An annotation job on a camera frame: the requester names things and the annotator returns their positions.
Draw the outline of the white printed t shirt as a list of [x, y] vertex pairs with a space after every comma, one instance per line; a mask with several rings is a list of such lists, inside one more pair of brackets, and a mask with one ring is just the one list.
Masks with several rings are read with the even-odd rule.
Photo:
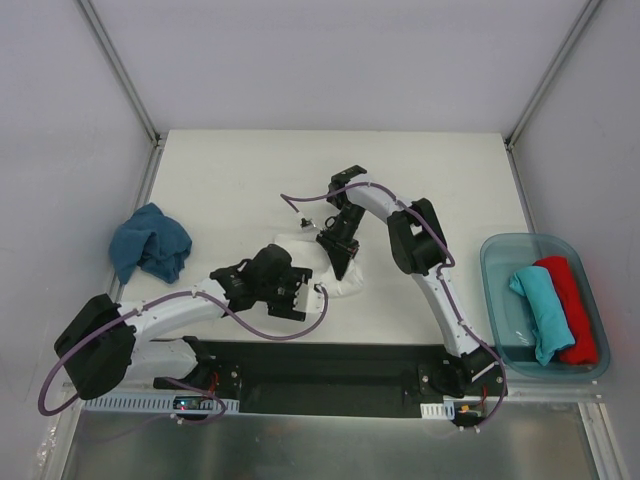
[[292, 257], [294, 267], [312, 271], [312, 282], [322, 284], [330, 298], [356, 295], [364, 289], [364, 276], [358, 262], [351, 261], [342, 279], [335, 275], [328, 254], [316, 241], [318, 232], [282, 233], [274, 237], [274, 243]]

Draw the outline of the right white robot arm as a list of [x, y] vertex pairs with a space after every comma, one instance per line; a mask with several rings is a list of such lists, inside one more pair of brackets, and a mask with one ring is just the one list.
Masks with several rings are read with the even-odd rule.
[[366, 213], [387, 228], [391, 254], [399, 270], [419, 286], [440, 326], [448, 357], [429, 375], [433, 389], [454, 397], [481, 388], [495, 359], [464, 319], [448, 270], [454, 261], [432, 203], [395, 195], [352, 166], [331, 177], [327, 201], [338, 209], [317, 235], [335, 277], [342, 279], [359, 251], [355, 233]]

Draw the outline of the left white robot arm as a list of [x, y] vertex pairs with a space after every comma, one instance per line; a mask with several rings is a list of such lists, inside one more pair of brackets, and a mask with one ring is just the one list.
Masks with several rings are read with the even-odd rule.
[[262, 303], [271, 317], [303, 322], [326, 315], [326, 290], [312, 281], [309, 268], [296, 267], [276, 244], [253, 258], [219, 268], [188, 290], [129, 304], [108, 295], [92, 297], [54, 343], [56, 371], [64, 371], [77, 398], [93, 400], [125, 381], [171, 377], [188, 388], [204, 387], [211, 377], [209, 356], [195, 337], [167, 334], [205, 320], [229, 317], [262, 339], [240, 313]]

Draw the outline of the dark blue t shirt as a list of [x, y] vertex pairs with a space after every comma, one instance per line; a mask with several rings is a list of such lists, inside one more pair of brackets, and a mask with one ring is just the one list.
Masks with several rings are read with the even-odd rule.
[[108, 253], [121, 284], [127, 284], [137, 268], [174, 284], [191, 248], [192, 239], [184, 227], [156, 204], [148, 203], [117, 227]]

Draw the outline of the teal plastic bin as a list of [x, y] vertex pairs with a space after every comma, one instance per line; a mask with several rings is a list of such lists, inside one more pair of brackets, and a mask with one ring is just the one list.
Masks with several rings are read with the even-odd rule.
[[592, 381], [607, 370], [610, 349], [577, 252], [551, 235], [503, 233], [480, 250], [495, 345], [526, 377]]

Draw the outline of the cyan rolled t shirt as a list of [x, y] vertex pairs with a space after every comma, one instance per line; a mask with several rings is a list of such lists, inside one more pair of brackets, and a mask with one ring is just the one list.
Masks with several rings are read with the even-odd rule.
[[522, 268], [511, 275], [509, 288], [524, 297], [530, 306], [534, 318], [535, 358], [541, 366], [547, 366], [556, 353], [574, 344], [550, 274], [538, 266]]

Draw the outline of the red rolled t shirt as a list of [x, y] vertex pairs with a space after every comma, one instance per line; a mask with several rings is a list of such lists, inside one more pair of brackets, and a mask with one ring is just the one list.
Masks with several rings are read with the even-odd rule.
[[537, 260], [534, 266], [545, 268], [550, 274], [556, 295], [564, 310], [574, 344], [559, 352], [559, 359], [569, 365], [595, 365], [599, 354], [591, 328], [591, 321], [583, 305], [577, 281], [568, 259], [549, 256]]

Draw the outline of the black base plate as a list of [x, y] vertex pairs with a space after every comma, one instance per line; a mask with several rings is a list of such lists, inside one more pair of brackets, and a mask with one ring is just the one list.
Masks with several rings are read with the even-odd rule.
[[508, 391], [484, 349], [456, 359], [437, 345], [189, 342], [202, 364], [181, 382], [243, 413], [417, 418], [423, 404]]

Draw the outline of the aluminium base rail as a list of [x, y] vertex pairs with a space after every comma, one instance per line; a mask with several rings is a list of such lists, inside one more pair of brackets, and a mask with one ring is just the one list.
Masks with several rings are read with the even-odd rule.
[[65, 393], [69, 393], [69, 392], [75, 393], [76, 392], [76, 387], [72, 383], [66, 382], [66, 383], [64, 383], [62, 385], [61, 391], [65, 392]]

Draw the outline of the left aluminium frame post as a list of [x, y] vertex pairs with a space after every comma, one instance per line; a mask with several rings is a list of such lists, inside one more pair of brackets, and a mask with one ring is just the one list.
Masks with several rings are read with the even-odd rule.
[[94, 2], [90, 0], [76, 0], [74, 4], [86, 22], [91, 35], [102, 52], [107, 65], [112, 71], [146, 138], [152, 145], [158, 145], [161, 141], [161, 134], [144, 105]]

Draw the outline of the aluminium frame post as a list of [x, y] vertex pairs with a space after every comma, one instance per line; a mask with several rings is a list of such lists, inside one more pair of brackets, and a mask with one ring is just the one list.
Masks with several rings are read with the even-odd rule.
[[559, 78], [603, 4], [603, 0], [588, 0], [582, 5], [540, 80], [536, 84], [515, 125], [505, 137], [504, 144], [508, 152], [511, 152], [515, 148], [535, 112], [542, 105], [543, 100], [550, 92], [554, 82]]
[[107, 65], [112, 71], [146, 138], [152, 145], [158, 145], [161, 141], [161, 134], [144, 105], [94, 2], [90, 0], [76, 0], [74, 4], [86, 22], [91, 35], [102, 52]]

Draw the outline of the right aluminium frame post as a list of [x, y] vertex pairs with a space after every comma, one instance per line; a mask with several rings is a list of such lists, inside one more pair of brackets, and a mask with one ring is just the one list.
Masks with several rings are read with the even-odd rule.
[[505, 137], [504, 144], [508, 152], [511, 152], [515, 148], [535, 112], [542, 105], [543, 100], [550, 92], [554, 82], [559, 78], [603, 4], [603, 0], [588, 0], [582, 5], [540, 80], [536, 84], [515, 125]]

